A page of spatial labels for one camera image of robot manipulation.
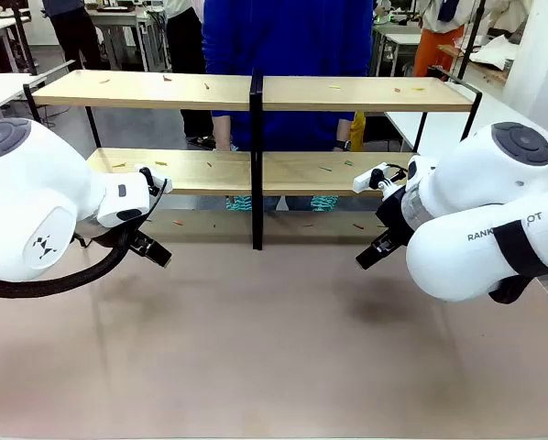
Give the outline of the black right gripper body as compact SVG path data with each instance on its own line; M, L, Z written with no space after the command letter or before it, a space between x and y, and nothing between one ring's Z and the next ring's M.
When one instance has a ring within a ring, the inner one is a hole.
M413 229L402 213L401 202L405 193L405 188L400 187L386 198L376 211L377 218L386 227L384 233L377 238L380 244L407 246L413 235Z

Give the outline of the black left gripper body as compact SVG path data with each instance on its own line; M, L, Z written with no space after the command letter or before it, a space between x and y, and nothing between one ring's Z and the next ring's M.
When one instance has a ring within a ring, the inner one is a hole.
M139 256L154 256L159 244L151 237L136 230L130 235L129 248Z

